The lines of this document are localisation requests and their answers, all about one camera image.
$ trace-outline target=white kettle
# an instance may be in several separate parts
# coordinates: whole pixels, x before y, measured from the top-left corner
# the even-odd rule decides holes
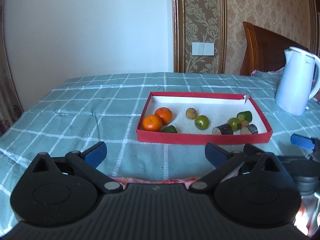
[[[320,59],[303,49],[289,47],[284,51],[286,64],[276,93],[275,102],[293,115],[303,115],[308,100],[320,89]],[[317,66],[318,79],[311,90],[313,72]]]

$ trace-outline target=kettle lid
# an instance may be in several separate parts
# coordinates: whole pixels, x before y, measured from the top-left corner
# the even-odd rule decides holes
[[[315,55],[313,53],[310,53],[304,49],[300,49],[300,48],[297,48],[297,47],[289,47],[289,50],[294,50],[296,52],[300,52],[302,55],[305,55],[305,56],[309,56],[311,58],[315,58]]]

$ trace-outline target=curtain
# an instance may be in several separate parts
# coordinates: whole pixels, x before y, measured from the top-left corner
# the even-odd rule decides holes
[[[5,53],[2,5],[3,0],[0,0],[0,136],[22,115]]]

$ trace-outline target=red box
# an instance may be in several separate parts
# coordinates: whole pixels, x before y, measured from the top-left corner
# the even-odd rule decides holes
[[[174,119],[168,125],[174,125],[178,133],[150,132],[142,129],[144,116],[154,114],[159,107],[168,107]],[[185,112],[193,107],[198,114],[206,115],[210,120],[208,129],[201,131],[194,125],[194,120],[187,119]],[[241,111],[251,111],[252,122],[258,127],[258,134],[212,135],[212,128],[236,117]],[[272,135],[272,128],[255,101],[244,94],[195,93],[195,92],[151,92],[143,108],[137,126],[138,141],[205,145],[213,142],[218,145],[246,143],[267,143]]]

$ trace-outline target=plaid bedsheet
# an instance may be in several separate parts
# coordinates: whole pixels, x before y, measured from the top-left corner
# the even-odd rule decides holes
[[[291,116],[274,103],[278,82],[194,73],[117,74],[67,80],[23,113],[0,137],[0,236],[17,222],[10,208],[10,194],[39,152],[64,156],[70,150],[83,151],[104,141],[108,154],[98,169],[110,176],[154,181],[199,177],[211,171],[204,146],[137,141],[135,129],[151,91],[249,93],[274,131],[268,144],[257,146],[278,155],[305,154],[290,144],[290,136],[298,133],[320,137],[320,106],[310,100],[304,116]]]

